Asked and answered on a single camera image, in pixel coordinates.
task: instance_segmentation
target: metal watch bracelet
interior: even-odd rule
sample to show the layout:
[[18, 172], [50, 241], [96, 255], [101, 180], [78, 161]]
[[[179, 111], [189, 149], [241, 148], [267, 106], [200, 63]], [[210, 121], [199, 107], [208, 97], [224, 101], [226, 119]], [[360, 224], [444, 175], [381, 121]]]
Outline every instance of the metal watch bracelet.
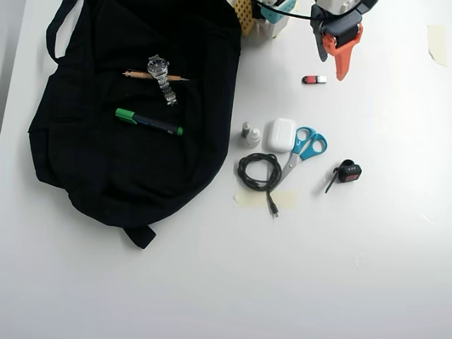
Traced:
[[158, 84], [160, 85], [160, 89], [165, 96], [166, 101], [168, 101], [168, 105], [174, 106], [177, 105], [176, 93], [172, 90], [170, 83], [168, 82], [168, 77], [166, 74], [159, 76], [157, 78]]

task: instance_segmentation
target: blue scissors handle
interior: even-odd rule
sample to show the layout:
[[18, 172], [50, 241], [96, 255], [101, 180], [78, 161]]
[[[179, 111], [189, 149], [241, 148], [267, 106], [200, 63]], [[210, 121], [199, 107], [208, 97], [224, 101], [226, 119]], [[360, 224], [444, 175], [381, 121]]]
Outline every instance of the blue scissors handle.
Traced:
[[[301, 130], [308, 131], [308, 136], [305, 140], [301, 140], [298, 137], [298, 132]], [[314, 144], [317, 141], [320, 141], [322, 143], [322, 149], [320, 151], [314, 150]], [[303, 153], [301, 153], [301, 151], [303, 150], [303, 148], [305, 147], [305, 145], [307, 143], [310, 143], [310, 145]], [[307, 160], [311, 157], [315, 157], [316, 155], [320, 155], [320, 154], [324, 153], [327, 148], [328, 148], [328, 143], [326, 142], [326, 139], [321, 134], [317, 134], [317, 132], [314, 129], [312, 129], [311, 127], [301, 127], [299, 129], [297, 129], [297, 135], [295, 136], [295, 146], [294, 146], [293, 153], [296, 153], [296, 154], [301, 153], [299, 155], [299, 157], [302, 160]]]

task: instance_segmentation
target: watch face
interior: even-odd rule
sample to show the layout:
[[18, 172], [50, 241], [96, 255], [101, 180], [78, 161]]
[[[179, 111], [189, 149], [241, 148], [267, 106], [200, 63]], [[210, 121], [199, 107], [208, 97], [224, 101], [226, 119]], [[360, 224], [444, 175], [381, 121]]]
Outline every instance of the watch face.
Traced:
[[167, 68], [167, 62], [164, 59], [150, 61], [148, 64], [149, 73], [160, 73]]

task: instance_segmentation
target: white earbud case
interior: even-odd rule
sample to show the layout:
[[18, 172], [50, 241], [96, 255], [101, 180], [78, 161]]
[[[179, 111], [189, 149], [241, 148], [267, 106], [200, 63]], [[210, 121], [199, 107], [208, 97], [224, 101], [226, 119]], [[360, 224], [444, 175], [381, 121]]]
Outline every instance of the white earbud case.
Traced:
[[297, 124], [290, 119], [276, 119], [268, 136], [268, 147], [275, 152], [290, 152], [294, 148]]

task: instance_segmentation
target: scissors blade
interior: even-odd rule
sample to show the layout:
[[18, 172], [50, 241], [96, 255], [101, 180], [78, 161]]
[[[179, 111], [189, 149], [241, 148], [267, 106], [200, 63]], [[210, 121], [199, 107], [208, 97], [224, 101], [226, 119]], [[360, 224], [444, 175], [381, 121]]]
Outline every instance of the scissors blade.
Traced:
[[284, 170], [282, 171], [280, 183], [284, 181], [286, 176], [289, 175], [289, 173], [297, 166], [297, 164], [298, 164], [298, 154], [292, 153], [290, 155], [289, 162], [286, 164]]

